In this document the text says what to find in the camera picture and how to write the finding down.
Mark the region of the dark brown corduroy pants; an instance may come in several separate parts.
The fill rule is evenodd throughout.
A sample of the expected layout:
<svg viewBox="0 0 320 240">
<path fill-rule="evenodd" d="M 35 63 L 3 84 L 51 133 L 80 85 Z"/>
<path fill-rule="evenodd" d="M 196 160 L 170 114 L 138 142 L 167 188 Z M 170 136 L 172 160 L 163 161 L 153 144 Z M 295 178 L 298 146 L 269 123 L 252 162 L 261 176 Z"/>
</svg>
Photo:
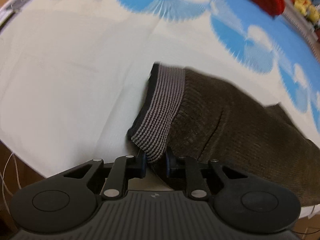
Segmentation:
<svg viewBox="0 0 320 240">
<path fill-rule="evenodd" d="M 127 136 L 154 165 L 166 150 L 219 160 L 290 189 L 302 206 L 319 203 L 319 148 L 280 105 L 263 106 L 225 80 L 154 64 Z"/>
</svg>

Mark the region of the blue white patterned bedsheet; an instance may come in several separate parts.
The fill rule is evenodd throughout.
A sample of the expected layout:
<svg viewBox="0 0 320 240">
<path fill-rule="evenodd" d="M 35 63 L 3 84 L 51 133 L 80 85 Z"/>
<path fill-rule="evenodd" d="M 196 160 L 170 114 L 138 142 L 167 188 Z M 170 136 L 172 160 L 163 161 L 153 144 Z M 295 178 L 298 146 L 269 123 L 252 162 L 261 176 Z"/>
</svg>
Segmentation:
<svg viewBox="0 0 320 240">
<path fill-rule="evenodd" d="M 319 62 L 250 0 L 32 0 L 1 32 L 1 142 L 45 177 L 143 152 L 127 133 L 156 63 L 280 105 L 319 148 Z"/>
</svg>

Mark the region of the yellow plush toys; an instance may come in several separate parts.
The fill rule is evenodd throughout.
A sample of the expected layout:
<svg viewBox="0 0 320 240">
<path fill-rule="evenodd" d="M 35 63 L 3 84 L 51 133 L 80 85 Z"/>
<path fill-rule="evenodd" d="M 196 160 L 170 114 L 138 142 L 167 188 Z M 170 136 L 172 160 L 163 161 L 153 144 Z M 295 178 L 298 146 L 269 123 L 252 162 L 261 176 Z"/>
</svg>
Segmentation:
<svg viewBox="0 0 320 240">
<path fill-rule="evenodd" d="M 311 0 L 291 0 L 294 8 L 313 25 L 319 22 L 319 11 Z"/>
</svg>

